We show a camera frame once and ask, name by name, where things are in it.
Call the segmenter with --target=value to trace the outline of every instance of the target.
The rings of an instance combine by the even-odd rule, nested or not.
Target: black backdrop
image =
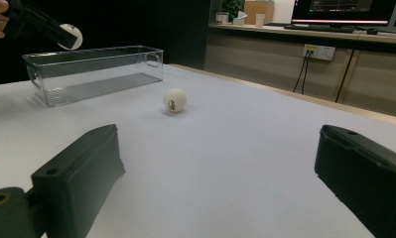
[[[144,45],[164,50],[164,63],[203,69],[210,0],[32,1],[81,30],[80,50]],[[0,84],[29,80],[22,55],[62,50],[38,33],[1,39]]]

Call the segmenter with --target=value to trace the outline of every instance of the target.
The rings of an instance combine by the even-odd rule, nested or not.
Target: power outlet
[[[318,51],[319,51],[319,46],[315,46],[315,45],[304,45],[304,49],[303,49],[303,57],[307,57],[309,54],[308,52],[312,52],[310,54],[310,58],[317,58],[318,57]]]
[[[318,49],[317,58],[319,60],[331,60],[333,58],[334,48],[333,47],[322,47]]]

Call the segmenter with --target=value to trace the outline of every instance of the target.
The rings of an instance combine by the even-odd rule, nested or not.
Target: acrylic tray
[[[144,46],[23,55],[49,107],[163,80],[163,51]]]

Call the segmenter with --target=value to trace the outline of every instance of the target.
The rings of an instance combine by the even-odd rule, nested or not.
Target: white ball
[[[76,50],[80,47],[80,45],[82,45],[83,42],[83,36],[82,36],[82,32],[75,26],[71,25],[71,24],[61,24],[61,28],[65,29],[67,32],[71,33],[72,35],[77,37],[76,42],[74,42],[73,47],[71,47],[71,50]],[[59,46],[61,46],[61,48],[68,50],[68,48],[62,46],[61,44],[59,44]]]
[[[164,105],[166,109],[171,112],[182,111],[187,101],[188,99],[185,92],[179,88],[171,88],[164,95]]]

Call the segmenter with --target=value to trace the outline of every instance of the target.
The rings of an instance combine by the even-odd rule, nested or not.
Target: white table
[[[181,113],[164,108],[171,87],[188,95]],[[46,161],[116,124],[127,173],[88,238],[372,237],[317,178],[319,132],[344,127],[396,152],[393,119],[172,65],[162,82],[56,108],[35,98],[29,81],[4,84],[0,188],[28,190]]]

